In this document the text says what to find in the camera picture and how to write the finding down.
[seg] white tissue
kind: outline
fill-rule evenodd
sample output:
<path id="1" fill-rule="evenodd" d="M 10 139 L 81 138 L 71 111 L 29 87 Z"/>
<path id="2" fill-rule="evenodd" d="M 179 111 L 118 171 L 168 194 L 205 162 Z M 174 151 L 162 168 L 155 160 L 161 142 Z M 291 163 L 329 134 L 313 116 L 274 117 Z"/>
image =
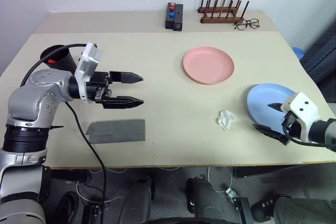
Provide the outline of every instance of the white tissue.
<path id="1" fill-rule="evenodd" d="M 227 110 L 222 110 L 219 113 L 218 124 L 223 128 L 224 131 L 227 131 L 231 127 L 231 122 L 236 120 L 235 116 Z"/>

